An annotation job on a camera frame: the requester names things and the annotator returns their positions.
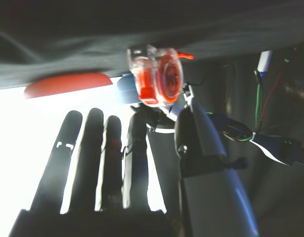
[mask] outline bright white surface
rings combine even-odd
[[[0,90],[0,237],[8,233],[21,208],[29,209],[65,115],[71,110],[83,114],[83,124],[73,152],[61,212],[69,207],[77,148],[90,109],[104,112],[104,120],[116,115],[121,120],[122,143],[126,143],[128,124],[133,112],[118,105],[115,85],[60,95],[23,99],[24,87]],[[151,210],[166,212],[155,165],[148,145]]]

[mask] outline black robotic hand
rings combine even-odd
[[[134,114],[130,121],[123,181],[120,120],[110,116],[104,125],[103,112],[95,108],[90,111],[79,148],[70,208],[60,214],[81,124],[81,113],[67,114],[31,209],[21,210],[10,237],[174,236],[164,214],[151,212],[148,205],[147,127],[141,113]],[[101,197],[100,203],[96,203],[96,195]],[[100,211],[94,211],[95,205]]]

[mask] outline red wire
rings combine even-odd
[[[271,88],[271,90],[270,90],[270,92],[269,92],[269,94],[268,94],[268,96],[267,96],[267,98],[266,98],[266,101],[265,101],[265,103],[264,103],[264,106],[263,106],[263,110],[262,110],[260,119],[259,119],[259,121],[258,121],[258,123],[257,123],[257,128],[258,128],[257,130],[259,130],[260,123],[262,122],[263,116],[264,116],[264,114],[265,114],[265,111],[266,111],[266,107],[267,107],[269,98],[270,98],[270,96],[273,94],[273,92],[275,91],[275,89],[276,89],[276,87],[277,87],[277,85],[278,85],[278,83],[279,83],[279,81],[280,81],[280,79],[281,79],[281,77],[282,77],[284,71],[285,71],[285,67],[283,67],[283,69],[281,70],[281,72],[278,74],[278,77],[277,77],[277,79],[276,79],[274,85],[272,85],[272,88]]]

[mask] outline black finger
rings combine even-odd
[[[121,176],[121,123],[118,117],[110,116],[105,123],[104,150],[100,175],[102,176],[101,209],[122,208]]]
[[[132,116],[128,128],[123,180],[123,207],[150,210],[148,204],[149,170],[147,157],[147,124],[143,113]]]
[[[30,210],[59,213],[72,152],[82,124],[82,114],[70,111],[61,126]]]
[[[79,148],[70,211],[94,211],[103,142],[103,123],[103,112],[96,108],[91,109]]]

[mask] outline red curved object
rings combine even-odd
[[[45,78],[26,87],[26,99],[56,95],[77,90],[111,85],[112,81],[103,73],[70,74]]]

